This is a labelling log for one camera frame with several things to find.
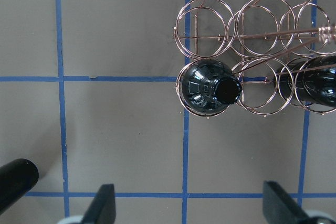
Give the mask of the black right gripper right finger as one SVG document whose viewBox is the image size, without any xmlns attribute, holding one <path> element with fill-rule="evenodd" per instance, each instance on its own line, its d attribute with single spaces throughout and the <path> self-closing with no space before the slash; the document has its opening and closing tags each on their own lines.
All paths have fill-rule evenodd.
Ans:
<svg viewBox="0 0 336 224">
<path fill-rule="evenodd" d="M 264 181 L 262 194 L 267 223 L 315 223 L 315 218 L 309 217 L 277 182 Z"/>
</svg>

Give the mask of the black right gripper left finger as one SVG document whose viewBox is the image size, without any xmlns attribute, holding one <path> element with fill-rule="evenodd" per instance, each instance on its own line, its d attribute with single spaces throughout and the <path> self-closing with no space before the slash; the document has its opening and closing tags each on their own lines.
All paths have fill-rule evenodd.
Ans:
<svg viewBox="0 0 336 224">
<path fill-rule="evenodd" d="M 100 186 L 81 223 L 110 223 L 116 220 L 114 184 Z"/>
</svg>

